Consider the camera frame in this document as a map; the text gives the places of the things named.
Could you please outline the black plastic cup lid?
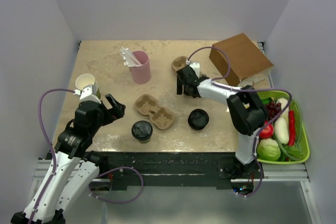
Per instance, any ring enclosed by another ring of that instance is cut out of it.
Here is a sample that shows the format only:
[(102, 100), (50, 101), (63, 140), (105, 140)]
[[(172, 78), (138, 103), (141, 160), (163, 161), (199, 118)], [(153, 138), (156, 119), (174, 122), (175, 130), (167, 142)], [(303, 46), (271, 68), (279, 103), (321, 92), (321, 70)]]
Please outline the black plastic cup lid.
[(141, 121), (137, 121), (133, 124), (133, 126), (131, 128), (131, 133), (134, 130), (153, 131), (153, 127), (152, 127), (150, 122), (141, 120)]

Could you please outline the brown pulp cup carrier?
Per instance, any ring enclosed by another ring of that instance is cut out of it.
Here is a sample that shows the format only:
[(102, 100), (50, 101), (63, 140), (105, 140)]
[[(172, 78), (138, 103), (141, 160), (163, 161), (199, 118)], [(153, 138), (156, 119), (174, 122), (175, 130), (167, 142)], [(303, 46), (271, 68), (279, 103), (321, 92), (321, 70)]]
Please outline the brown pulp cup carrier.
[(135, 109), (159, 129), (166, 130), (174, 122), (174, 114), (166, 107), (159, 105), (156, 98), (149, 94), (141, 95), (134, 103)]

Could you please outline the green paper coffee cup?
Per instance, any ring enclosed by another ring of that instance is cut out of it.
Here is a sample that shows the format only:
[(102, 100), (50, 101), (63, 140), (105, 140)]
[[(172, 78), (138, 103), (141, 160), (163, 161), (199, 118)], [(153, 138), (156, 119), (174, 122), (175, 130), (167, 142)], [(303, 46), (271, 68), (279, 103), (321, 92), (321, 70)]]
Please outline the green paper coffee cup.
[(153, 131), (134, 130), (132, 136), (140, 143), (145, 144), (151, 140)]

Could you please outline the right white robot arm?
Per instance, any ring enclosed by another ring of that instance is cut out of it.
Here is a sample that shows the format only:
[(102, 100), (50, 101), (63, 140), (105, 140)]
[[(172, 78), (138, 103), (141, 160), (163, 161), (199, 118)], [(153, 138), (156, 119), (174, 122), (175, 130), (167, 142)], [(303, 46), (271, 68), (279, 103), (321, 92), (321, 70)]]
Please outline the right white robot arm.
[(256, 145), (268, 111), (252, 86), (232, 87), (215, 81), (201, 75), (198, 63), (192, 63), (176, 72), (176, 94), (227, 106), (238, 132), (238, 149), (226, 174), (233, 172), (235, 177), (246, 178), (253, 171), (251, 163), (258, 163)]

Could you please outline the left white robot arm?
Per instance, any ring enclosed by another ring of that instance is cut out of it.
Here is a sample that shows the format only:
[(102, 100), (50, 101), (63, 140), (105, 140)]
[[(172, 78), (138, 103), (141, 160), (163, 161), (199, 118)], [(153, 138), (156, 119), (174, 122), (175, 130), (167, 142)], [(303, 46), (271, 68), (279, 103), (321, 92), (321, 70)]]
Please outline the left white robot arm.
[(50, 167), (28, 206), (13, 215), (11, 223), (65, 223), (67, 208), (95, 178), (108, 174), (107, 157), (87, 152), (98, 130), (123, 118), (125, 105), (110, 94), (105, 96), (107, 109), (94, 94), (81, 95), (65, 130), (52, 147)]

